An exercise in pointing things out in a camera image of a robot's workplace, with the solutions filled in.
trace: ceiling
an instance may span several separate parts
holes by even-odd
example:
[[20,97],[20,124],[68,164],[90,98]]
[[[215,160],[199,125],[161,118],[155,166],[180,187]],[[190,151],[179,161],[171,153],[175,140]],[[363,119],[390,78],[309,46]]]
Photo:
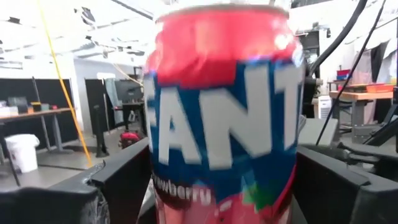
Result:
[[[153,37],[150,18],[161,13],[165,4],[161,0],[40,0],[40,7],[55,53],[91,58],[123,51],[126,57],[138,57],[126,52],[144,51]],[[83,22],[82,7],[90,9],[95,22]],[[0,4],[0,40],[0,57],[5,60],[50,55],[37,1]]]

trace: floor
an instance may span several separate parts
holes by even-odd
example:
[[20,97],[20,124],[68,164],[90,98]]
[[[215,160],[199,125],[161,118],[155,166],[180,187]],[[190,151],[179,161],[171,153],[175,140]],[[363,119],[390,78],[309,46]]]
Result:
[[[120,134],[124,128],[112,130],[104,133],[105,145],[110,155],[121,150],[118,146]],[[85,138],[88,147],[96,146],[94,137]],[[63,146],[81,146],[79,140],[64,143]],[[90,153],[93,165],[100,163],[103,159],[95,157],[94,153]],[[71,154],[54,154],[49,153],[46,149],[37,153],[37,162],[39,168],[26,174],[19,174],[19,180],[23,187],[43,187],[47,188],[51,185],[59,183],[67,178],[77,175],[81,171],[88,168],[88,161],[84,152],[73,152]],[[11,175],[9,166],[0,166],[0,190],[12,190],[17,188],[15,180]],[[56,166],[64,168],[54,168],[47,166]]]

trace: red can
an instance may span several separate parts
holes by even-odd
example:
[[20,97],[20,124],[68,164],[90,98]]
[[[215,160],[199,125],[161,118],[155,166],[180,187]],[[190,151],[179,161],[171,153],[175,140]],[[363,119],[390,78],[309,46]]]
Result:
[[158,224],[288,223],[302,47],[276,7],[157,20],[144,89]]

